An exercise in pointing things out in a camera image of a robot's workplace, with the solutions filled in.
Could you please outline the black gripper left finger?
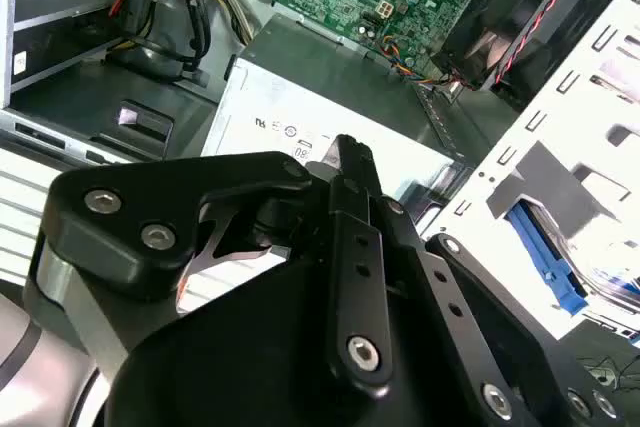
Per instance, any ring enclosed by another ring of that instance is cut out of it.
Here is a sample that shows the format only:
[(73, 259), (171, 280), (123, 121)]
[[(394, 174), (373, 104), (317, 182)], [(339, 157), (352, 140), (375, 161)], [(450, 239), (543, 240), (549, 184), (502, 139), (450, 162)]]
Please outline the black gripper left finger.
[(115, 380), (153, 334), (302, 255), (333, 211), (382, 198), (371, 150), (338, 136), (329, 179), (281, 152), (75, 170), (52, 184), (39, 289)]

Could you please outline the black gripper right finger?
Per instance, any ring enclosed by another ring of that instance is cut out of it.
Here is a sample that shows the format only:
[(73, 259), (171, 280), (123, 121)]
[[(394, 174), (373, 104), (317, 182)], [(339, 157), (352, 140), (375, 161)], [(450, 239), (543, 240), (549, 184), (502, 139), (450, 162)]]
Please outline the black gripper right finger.
[(448, 235), (422, 241), (389, 197), (379, 218), (450, 371), (450, 425), (624, 425), (612, 396), (463, 245)]

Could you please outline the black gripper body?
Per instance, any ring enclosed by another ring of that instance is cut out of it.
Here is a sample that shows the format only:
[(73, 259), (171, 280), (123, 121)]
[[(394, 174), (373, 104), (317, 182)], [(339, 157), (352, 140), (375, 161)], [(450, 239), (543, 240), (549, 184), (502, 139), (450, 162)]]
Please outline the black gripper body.
[(383, 238), (333, 211), (298, 258), (145, 340), (110, 426), (452, 426), (449, 369)]

